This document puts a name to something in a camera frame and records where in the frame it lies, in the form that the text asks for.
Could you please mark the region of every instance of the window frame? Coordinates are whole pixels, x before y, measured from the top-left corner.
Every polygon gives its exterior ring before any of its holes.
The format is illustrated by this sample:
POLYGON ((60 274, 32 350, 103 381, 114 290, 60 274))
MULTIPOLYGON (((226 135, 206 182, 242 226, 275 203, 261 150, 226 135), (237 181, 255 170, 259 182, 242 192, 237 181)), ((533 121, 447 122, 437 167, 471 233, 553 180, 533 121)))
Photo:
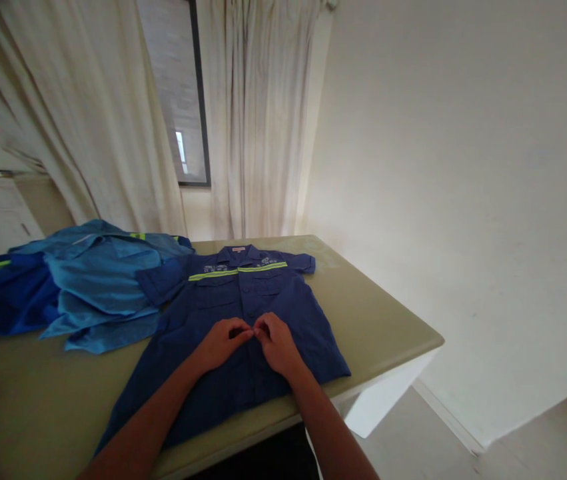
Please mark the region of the window frame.
POLYGON ((199 22, 197 19, 197 2, 188 0, 190 5, 190 24, 192 28, 192 43, 195 50, 195 70, 197 72, 197 94, 199 95, 199 117, 201 118, 201 140, 203 141, 203 165, 205 182, 179 181, 179 187, 211 187, 210 154, 208 150, 208 126, 205 118, 205 100, 203 97, 203 70, 201 69, 201 44, 199 43, 199 22))

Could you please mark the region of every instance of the baseboard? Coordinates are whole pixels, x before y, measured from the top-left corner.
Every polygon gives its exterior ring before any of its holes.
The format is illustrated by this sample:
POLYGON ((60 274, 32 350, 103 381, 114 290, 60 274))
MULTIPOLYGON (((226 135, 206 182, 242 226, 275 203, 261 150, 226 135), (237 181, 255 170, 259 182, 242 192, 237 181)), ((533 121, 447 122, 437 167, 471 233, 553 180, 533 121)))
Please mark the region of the baseboard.
POLYGON ((427 402, 432 410, 443 420, 450 430, 456 435, 460 442, 472 453, 475 457, 481 456, 485 453, 485 448, 481 445, 472 434, 461 425, 456 417, 443 405, 432 391, 420 379, 414 380, 412 384, 414 390, 418 392, 421 397, 427 402))

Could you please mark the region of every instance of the shirt pocket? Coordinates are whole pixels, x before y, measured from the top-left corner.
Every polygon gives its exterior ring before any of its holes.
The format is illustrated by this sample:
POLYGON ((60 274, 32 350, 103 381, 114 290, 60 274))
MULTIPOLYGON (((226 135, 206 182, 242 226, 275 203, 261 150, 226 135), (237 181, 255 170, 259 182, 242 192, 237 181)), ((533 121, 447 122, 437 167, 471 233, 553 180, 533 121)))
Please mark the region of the shirt pocket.
POLYGON ((259 295, 278 295, 283 290, 285 282, 283 269, 277 268, 256 272, 253 274, 255 291, 259 295))
POLYGON ((197 281, 195 302, 197 308, 208 309, 229 305, 235 300, 235 276, 211 277, 197 281))

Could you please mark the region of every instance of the forearm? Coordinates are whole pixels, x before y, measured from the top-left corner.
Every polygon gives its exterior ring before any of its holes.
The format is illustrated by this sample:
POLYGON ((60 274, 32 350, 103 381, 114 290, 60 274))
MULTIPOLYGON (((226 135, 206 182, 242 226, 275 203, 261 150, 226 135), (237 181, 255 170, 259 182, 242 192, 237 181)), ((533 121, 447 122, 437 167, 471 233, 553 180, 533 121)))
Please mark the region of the forearm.
POLYGON ((323 478, 378 480, 336 408, 307 367, 288 378, 301 417, 310 434, 323 478))
POLYGON ((181 405, 201 371, 192 357, 184 361, 108 442, 79 476, 81 480, 146 479, 181 405))

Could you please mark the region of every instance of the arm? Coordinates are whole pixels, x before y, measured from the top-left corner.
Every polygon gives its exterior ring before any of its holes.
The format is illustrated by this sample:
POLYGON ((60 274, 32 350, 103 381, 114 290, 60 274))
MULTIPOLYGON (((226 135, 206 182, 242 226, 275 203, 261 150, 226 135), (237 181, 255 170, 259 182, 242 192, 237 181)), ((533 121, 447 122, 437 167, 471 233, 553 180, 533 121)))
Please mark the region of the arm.
POLYGON ((268 364, 290 383, 323 478, 378 480, 370 461, 303 362, 288 326, 274 313, 265 313, 255 323, 255 335, 268 364))
POLYGON ((234 318, 215 323, 195 351, 128 420, 78 479, 149 478, 161 445, 197 380, 221 366, 252 336, 252 329, 243 320, 234 318), (230 332, 237 329, 242 332, 231 339, 230 332))

